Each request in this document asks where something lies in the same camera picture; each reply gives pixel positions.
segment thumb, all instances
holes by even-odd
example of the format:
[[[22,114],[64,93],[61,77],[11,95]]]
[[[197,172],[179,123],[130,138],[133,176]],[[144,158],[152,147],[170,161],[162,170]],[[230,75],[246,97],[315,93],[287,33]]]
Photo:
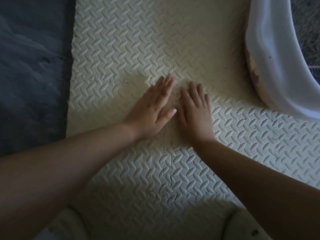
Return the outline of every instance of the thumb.
[[[171,118],[174,116],[174,114],[177,112],[175,108],[167,110],[158,120],[157,125],[162,129],[168,122],[171,120]]]

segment white plastic bin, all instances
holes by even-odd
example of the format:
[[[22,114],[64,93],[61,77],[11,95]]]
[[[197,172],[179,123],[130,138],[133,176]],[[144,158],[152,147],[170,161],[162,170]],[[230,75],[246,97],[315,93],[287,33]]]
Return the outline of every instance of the white plastic bin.
[[[276,111],[320,120],[320,85],[302,55],[290,0],[252,0],[247,60],[261,99]]]

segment foam mat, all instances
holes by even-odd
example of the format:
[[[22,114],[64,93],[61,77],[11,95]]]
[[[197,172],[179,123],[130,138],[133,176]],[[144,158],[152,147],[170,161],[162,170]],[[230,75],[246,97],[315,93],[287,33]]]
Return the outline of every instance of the foam mat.
[[[244,53],[250,0],[77,0],[67,135],[120,122],[159,76],[211,97],[228,147],[320,187],[316,122],[269,110]],[[92,239],[218,239],[241,205],[179,137],[173,120],[108,163],[74,199]]]

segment hand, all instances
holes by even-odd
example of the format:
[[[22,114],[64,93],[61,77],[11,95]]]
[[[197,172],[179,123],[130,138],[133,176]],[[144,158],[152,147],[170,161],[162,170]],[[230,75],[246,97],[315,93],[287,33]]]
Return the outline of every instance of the hand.
[[[182,87],[181,98],[178,116],[183,137],[193,147],[202,141],[214,140],[209,95],[204,95],[202,85],[192,81],[190,95]]]
[[[163,113],[174,86],[174,80],[170,74],[166,78],[161,76],[157,83],[139,99],[123,121],[132,129],[135,140],[154,136],[177,112],[173,108]]]

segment white foam mat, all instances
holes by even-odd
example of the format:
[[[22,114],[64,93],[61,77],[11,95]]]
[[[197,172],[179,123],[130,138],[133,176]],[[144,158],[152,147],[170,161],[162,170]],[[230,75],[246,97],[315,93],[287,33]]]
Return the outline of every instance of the white foam mat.
[[[120,122],[159,76],[203,83],[221,143],[320,187],[320,127],[265,107],[244,53],[250,0],[77,0],[67,135]],[[92,239],[218,239],[239,205],[172,121],[75,198]]]

